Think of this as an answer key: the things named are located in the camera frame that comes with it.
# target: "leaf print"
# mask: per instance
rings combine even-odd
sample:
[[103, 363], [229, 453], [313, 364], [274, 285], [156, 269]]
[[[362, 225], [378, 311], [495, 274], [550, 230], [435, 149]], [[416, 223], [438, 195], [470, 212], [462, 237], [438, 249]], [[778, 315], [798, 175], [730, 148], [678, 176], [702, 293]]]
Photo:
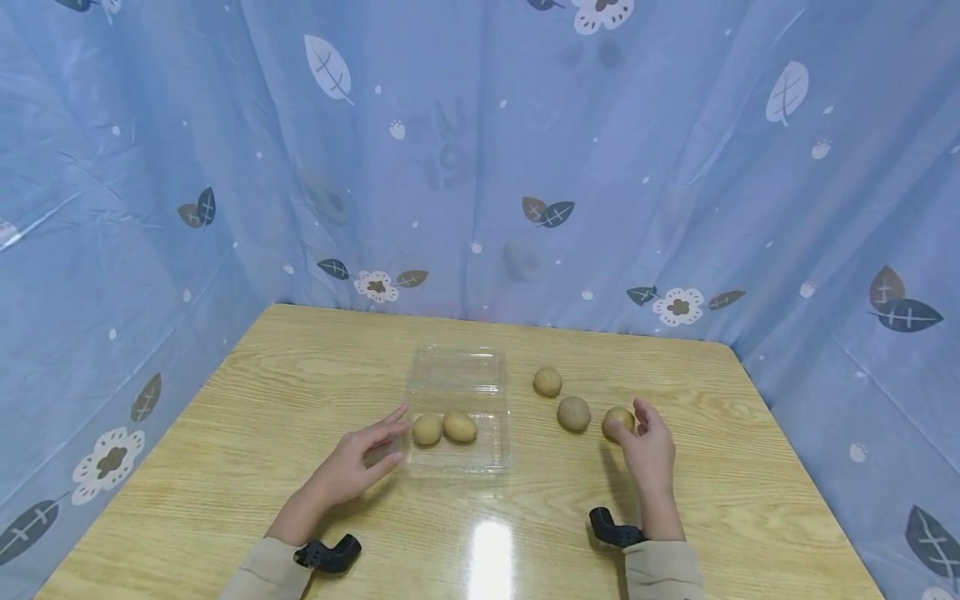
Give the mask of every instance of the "leaf print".
[[657, 297], [657, 286], [631, 288], [627, 290], [627, 296], [629, 296], [630, 300], [633, 300], [637, 306], [643, 306]]
[[881, 325], [898, 333], [923, 331], [944, 319], [932, 306], [910, 298], [890, 300], [870, 314], [875, 315]]
[[141, 422], [154, 412], [156, 403], [160, 400], [162, 383], [160, 373], [157, 373], [140, 390], [140, 394], [136, 397], [130, 409], [130, 418], [133, 419], [133, 422]]
[[396, 285], [400, 287], [417, 287], [426, 281], [426, 271], [404, 271], [396, 276]]
[[316, 36], [303, 36], [303, 44], [306, 46], [306, 60], [320, 89], [334, 100], [346, 100], [352, 107], [355, 106], [348, 96], [350, 71], [337, 49]]
[[206, 188], [200, 193], [197, 200], [197, 218], [204, 224], [204, 227], [213, 223], [213, 218], [217, 216], [217, 201], [213, 198], [213, 188]]
[[546, 210], [546, 202], [532, 196], [523, 197], [523, 216], [531, 223], [539, 223], [543, 211]]
[[767, 100], [767, 121], [780, 122], [786, 127], [786, 118], [800, 107], [809, 85], [810, 74], [806, 67], [795, 60], [788, 62]]
[[0, 534], [0, 565], [9, 563], [37, 543], [53, 527], [60, 507], [59, 500], [37, 502], [13, 520]]
[[554, 2], [553, 0], [527, 0], [527, 4], [540, 12], [549, 11], [553, 7], [558, 7], [560, 9], [566, 8], [564, 5]]
[[188, 226], [199, 229], [204, 226], [201, 222], [200, 217], [197, 215], [197, 205], [196, 204], [184, 204], [177, 209], [177, 214]]
[[877, 310], [890, 300], [906, 298], [906, 285], [897, 272], [883, 265], [870, 284], [870, 304]]
[[904, 536], [920, 562], [937, 575], [949, 579], [956, 591], [957, 580], [960, 580], [960, 543], [940, 521], [914, 506], [907, 518]]
[[548, 229], [558, 228], [573, 214], [574, 203], [556, 203], [548, 206], [540, 216], [540, 224]]
[[334, 279], [340, 279], [341, 281], [344, 281], [350, 277], [350, 273], [347, 271], [347, 265], [340, 262], [336, 258], [321, 260], [317, 263], [317, 266], [323, 269], [327, 275], [333, 277]]
[[54, 2], [76, 12], [87, 12], [93, 4], [90, 0], [54, 0]]
[[721, 308], [726, 308], [730, 306], [737, 300], [743, 298], [743, 295], [746, 292], [741, 292], [739, 290], [733, 290], [732, 292], [724, 292], [720, 296], [714, 297], [710, 302], [707, 303], [707, 308], [710, 310], [720, 310]]

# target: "forearm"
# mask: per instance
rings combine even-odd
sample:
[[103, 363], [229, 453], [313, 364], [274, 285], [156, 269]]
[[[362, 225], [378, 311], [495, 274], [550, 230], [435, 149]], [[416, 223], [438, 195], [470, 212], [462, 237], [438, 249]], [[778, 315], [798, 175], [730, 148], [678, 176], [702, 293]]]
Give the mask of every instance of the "forearm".
[[290, 496], [264, 537], [299, 548], [313, 538], [313, 533], [327, 510], [315, 483], [308, 481]]
[[686, 541], [673, 490], [640, 487], [640, 523], [643, 535], [654, 541]]

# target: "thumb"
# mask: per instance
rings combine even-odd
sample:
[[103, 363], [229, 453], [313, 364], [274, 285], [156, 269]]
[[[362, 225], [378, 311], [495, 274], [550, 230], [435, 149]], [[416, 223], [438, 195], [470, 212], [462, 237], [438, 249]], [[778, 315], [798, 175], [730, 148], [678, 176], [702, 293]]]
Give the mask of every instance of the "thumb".
[[610, 437], [614, 438], [621, 446], [629, 444], [630, 439], [636, 437], [633, 432], [624, 427], [623, 423], [616, 419], [610, 419], [608, 422], [604, 423], [604, 425], [606, 426]]
[[369, 488], [376, 482], [386, 477], [390, 471], [394, 470], [396, 466], [400, 464], [400, 461], [402, 460], [402, 452], [394, 452], [393, 454], [384, 456], [383, 459], [381, 459], [378, 463], [375, 463], [366, 471], [364, 471], [363, 476], [366, 487]]

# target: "right hand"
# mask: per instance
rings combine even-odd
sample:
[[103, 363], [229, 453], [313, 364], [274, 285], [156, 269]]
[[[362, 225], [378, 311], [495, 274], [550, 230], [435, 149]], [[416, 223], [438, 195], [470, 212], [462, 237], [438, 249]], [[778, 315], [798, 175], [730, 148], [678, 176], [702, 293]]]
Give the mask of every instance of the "right hand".
[[634, 398], [636, 431], [628, 431], [619, 422], [609, 425], [613, 437], [623, 448], [627, 468], [634, 476], [640, 494], [673, 495], [673, 463], [677, 447], [660, 413], [646, 400]]

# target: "clear plastic container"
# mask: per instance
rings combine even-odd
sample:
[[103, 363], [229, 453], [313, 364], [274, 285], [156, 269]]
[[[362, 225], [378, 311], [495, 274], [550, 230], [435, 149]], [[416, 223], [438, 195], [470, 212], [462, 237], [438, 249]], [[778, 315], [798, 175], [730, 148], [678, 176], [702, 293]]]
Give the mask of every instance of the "clear plastic container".
[[407, 419], [413, 422], [424, 413], [442, 417], [448, 410], [461, 410], [476, 422], [477, 437], [472, 444], [456, 444], [444, 436], [430, 447], [407, 440], [410, 473], [418, 477], [505, 474], [511, 462], [508, 381], [507, 361], [493, 348], [417, 348], [407, 380]]

